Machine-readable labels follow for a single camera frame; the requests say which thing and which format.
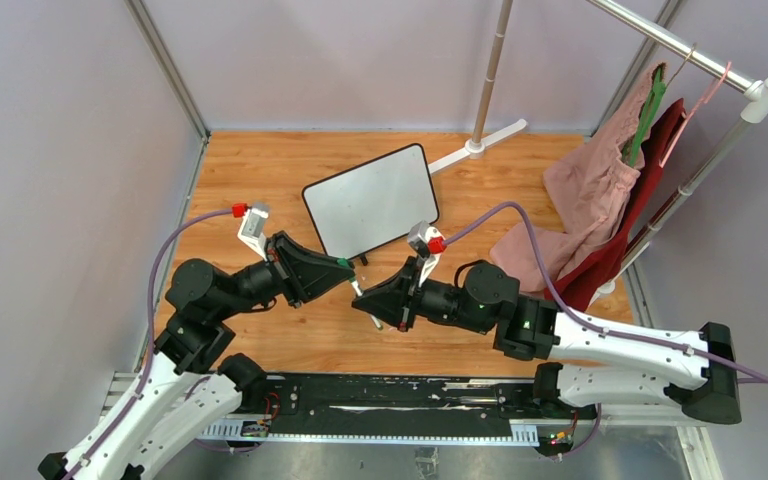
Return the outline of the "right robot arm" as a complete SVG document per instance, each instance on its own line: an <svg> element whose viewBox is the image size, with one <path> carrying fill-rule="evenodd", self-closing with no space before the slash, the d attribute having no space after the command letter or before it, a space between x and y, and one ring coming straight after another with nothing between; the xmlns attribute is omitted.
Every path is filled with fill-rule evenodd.
<svg viewBox="0 0 768 480"><path fill-rule="evenodd" d="M544 417L568 407L666 405L711 424L741 422L730 329L709 322L697 331L645 328L564 310L525 295L499 267L476 261L457 285L425 279L409 258L397 274L364 291L352 306L406 332L417 318L478 334L509 358L539 361L531 403Z"/></svg>

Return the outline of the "whiteboard marker white body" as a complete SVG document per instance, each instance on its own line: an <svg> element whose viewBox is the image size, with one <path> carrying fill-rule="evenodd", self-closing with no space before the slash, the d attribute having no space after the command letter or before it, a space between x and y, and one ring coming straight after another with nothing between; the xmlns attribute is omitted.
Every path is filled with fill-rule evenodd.
<svg viewBox="0 0 768 480"><path fill-rule="evenodd" d="M370 310L369 306L365 303L365 300L363 299L364 291L359 283L359 281L356 278L352 278L350 280L350 285L355 293L355 299L360 302L360 306L356 307L362 312L366 313L368 317L371 319L374 327L377 331L383 330L383 323L374 315L374 313Z"/></svg>

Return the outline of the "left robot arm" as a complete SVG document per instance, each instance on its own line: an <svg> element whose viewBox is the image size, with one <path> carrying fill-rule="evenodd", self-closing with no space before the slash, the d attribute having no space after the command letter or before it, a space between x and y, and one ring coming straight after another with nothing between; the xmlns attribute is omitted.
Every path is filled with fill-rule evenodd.
<svg viewBox="0 0 768 480"><path fill-rule="evenodd" d="M149 362L90 434L41 461L43 478L151 479L221 417L264 405L263 369L243 354L223 355L235 336L225 320L261 312L278 297L299 308L350 281L354 268L285 232L238 237L260 261L234 274L201 259L182 263L166 293L175 312Z"/></svg>

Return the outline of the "small whiteboard black frame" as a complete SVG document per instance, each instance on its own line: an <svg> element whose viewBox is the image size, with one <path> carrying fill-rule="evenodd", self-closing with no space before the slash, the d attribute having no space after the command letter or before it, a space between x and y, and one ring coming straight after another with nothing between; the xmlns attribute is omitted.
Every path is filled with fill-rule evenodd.
<svg viewBox="0 0 768 480"><path fill-rule="evenodd" d="M440 217L425 150L419 143L315 181L301 190L326 254L353 259Z"/></svg>

